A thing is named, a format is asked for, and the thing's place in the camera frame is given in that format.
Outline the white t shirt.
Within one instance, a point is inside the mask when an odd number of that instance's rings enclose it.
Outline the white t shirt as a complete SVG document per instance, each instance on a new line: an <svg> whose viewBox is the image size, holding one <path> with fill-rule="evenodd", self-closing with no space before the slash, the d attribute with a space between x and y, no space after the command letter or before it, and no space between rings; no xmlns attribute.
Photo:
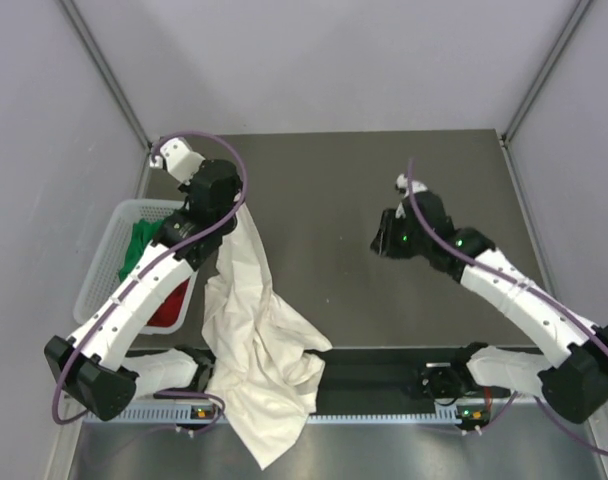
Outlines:
<svg viewBox="0 0 608 480"><path fill-rule="evenodd" d="M207 392L261 469L295 445L317 410L332 344L274 290L264 246L247 207L224 237L204 289L202 336L215 357Z"/></svg>

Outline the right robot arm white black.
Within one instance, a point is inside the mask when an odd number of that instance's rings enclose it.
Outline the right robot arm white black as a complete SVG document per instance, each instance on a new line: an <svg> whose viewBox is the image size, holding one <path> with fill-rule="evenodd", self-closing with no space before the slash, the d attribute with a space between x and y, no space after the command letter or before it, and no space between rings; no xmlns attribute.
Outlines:
<svg viewBox="0 0 608 480"><path fill-rule="evenodd" d="M544 399L563 419L581 424L608 402L608 325L582 318L523 275L485 235L457 228L438 195L415 183L383 211L371 250L378 256L422 258L478 295L520 329L538 353L485 343L460 350L450 380L471 396L484 386Z"/></svg>

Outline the white plastic laundry basket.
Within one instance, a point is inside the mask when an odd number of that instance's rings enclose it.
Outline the white plastic laundry basket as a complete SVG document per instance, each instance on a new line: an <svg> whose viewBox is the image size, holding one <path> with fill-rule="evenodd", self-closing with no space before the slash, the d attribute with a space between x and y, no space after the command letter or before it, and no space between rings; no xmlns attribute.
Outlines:
<svg viewBox="0 0 608 480"><path fill-rule="evenodd" d="M123 265L133 225L139 220L153 223L169 216L182 201L130 199L113 211L73 307L74 320L83 325L120 285L118 271Z"/></svg>

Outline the red t shirt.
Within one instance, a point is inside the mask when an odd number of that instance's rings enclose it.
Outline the red t shirt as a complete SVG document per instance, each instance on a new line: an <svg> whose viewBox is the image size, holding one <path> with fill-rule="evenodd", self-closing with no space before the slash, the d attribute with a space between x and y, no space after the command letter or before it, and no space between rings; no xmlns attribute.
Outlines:
<svg viewBox="0 0 608 480"><path fill-rule="evenodd" d="M186 280L173 290L148 321L148 327L168 329L177 323L188 284Z"/></svg>

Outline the left aluminium frame post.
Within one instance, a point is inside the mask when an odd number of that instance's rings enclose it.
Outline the left aluminium frame post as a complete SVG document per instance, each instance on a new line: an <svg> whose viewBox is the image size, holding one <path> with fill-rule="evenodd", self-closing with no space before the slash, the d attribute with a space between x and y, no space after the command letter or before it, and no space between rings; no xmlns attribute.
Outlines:
<svg viewBox="0 0 608 480"><path fill-rule="evenodd" d="M56 0L55 3L73 28L75 35L107 87L131 132L135 135L139 144L145 150L148 150L151 141L80 9L72 0Z"/></svg>

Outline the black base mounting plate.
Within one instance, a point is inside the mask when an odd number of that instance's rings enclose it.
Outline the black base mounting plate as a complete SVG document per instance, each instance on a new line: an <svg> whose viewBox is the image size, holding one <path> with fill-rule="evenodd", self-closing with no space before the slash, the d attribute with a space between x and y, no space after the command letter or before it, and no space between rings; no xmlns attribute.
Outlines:
<svg viewBox="0 0 608 480"><path fill-rule="evenodd" d="M325 369L315 414L428 414L440 405L486 400L482 387L462 386L448 370L452 347L336 348L320 352Z"/></svg>

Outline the right aluminium frame post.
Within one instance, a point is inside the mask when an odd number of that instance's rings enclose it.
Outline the right aluminium frame post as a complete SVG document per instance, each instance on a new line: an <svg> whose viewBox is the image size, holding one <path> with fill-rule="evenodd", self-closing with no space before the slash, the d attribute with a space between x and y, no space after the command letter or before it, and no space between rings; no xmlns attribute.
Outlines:
<svg viewBox="0 0 608 480"><path fill-rule="evenodd" d="M538 100L540 94L553 75L559 61L594 4L594 0L579 0L574 2L570 14L556 34L543 62L530 82L525 95L519 102L516 111L511 116L506 129L499 135L500 145L504 149L507 149L516 137L521 125L532 110L535 102Z"/></svg>

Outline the green t shirt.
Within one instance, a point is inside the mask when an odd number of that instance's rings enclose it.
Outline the green t shirt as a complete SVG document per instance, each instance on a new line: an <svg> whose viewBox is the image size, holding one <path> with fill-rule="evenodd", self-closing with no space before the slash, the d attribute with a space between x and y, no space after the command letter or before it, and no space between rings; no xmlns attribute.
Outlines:
<svg viewBox="0 0 608 480"><path fill-rule="evenodd" d="M162 224L162 220L149 222L145 219L140 219L132 225L130 240L126 248L123 263L117 273L120 282L123 282L133 271L138 261L143 256L147 245Z"/></svg>

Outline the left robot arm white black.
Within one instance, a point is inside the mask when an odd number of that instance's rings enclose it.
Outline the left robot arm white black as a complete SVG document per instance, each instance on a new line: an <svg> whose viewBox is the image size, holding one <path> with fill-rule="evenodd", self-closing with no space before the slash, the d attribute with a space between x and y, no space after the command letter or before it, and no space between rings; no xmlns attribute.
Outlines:
<svg viewBox="0 0 608 480"><path fill-rule="evenodd" d="M203 160L183 179L183 206L164 220L129 276L84 325L45 345L57 395L66 393L109 421L133 400L159 391L181 389L196 397L208 390L209 370L184 349L138 357L127 353L171 293L235 229L246 177L241 160Z"/></svg>

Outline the aluminium frame post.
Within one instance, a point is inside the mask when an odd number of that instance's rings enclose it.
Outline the aluminium frame post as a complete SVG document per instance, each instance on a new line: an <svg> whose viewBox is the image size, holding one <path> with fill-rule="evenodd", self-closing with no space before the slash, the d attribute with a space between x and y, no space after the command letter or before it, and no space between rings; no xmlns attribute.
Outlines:
<svg viewBox="0 0 608 480"><path fill-rule="evenodd" d="M131 132L135 135L139 144L145 150L148 150L151 141L80 9L72 0L56 0L55 3L73 28L75 35L107 87Z"/></svg>
<svg viewBox="0 0 608 480"><path fill-rule="evenodd" d="M535 102L538 100L540 94L553 75L559 61L594 4L594 0L579 0L574 2L570 14L556 34L543 62L530 82L525 95L519 102L516 111L511 116L506 129L499 135L500 145L504 149L507 149L516 137L521 125L532 110Z"/></svg>

